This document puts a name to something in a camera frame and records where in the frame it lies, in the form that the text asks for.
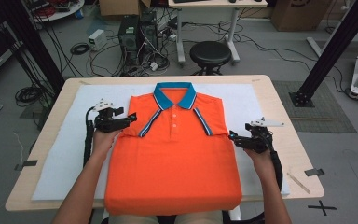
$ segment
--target small white box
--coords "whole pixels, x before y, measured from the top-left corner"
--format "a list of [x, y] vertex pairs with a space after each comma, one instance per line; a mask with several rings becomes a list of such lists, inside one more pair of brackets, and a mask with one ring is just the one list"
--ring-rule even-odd
[[98, 51], [105, 46], [107, 40], [106, 40], [106, 34], [104, 30], [97, 30], [89, 36], [89, 43], [91, 46], [91, 50]]

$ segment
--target striped sleeve trim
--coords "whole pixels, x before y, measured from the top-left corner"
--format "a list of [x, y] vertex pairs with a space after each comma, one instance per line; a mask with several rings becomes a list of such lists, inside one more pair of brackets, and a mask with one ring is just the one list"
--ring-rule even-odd
[[208, 136], [213, 135], [212, 130], [209, 128], [208, 124], [206, 123], [206, 121], [205, 121], [204, 117], [202, 116], [202, 114], [200, 113], [200, 111], [197, 108], [194, 108], [193, 110], [196, 113], [197, 117], [199, 117], [206, 135], [208, 135]]
[[149, 132], [150, 127], [152, 126], [152, 123], [156, 120], [158, 115], [161, 114], [161, 109], [158, 109], [156, 113], [153, 115], [153, 117], [149, 120], [149, 122], [146, 123], [145, 127], [139, 132], [138, 136], [144, 137], [147, 132]]

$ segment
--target shirt placket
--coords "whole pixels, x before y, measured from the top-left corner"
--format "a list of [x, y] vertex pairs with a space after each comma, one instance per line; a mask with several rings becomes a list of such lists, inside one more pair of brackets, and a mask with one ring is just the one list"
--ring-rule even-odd
[[179, 108], [177, 105], [173, 105], [171, 108], [171, 139], [176, 139], [179, 134], [179, 126], [178, 126], [178, 119], [179, 119]]

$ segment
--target wrist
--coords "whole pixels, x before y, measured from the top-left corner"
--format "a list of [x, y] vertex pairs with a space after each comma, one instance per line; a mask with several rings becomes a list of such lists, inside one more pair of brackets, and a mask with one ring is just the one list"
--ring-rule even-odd
[[93, 151], [90, 160], [93, 160], [98, 163], [103, 163], [106, 160], [106, 153], [102, 153], [100, 150]]
[[264, 175], [260, 176], [261, 185], [275, 185], [277, 184], [277, 179], [275, 175]]

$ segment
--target person's knee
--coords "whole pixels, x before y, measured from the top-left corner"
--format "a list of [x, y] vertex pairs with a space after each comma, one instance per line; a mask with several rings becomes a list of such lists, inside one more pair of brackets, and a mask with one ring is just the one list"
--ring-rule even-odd
[[222, 224], [222, 211], [209, 211], [182, 214], [176, 217], [175, 224]]
[[142, 217], [134, 215], [120, 215], [110, 216], [109, 223], [111, 224], [158, 224], [155, 216]]

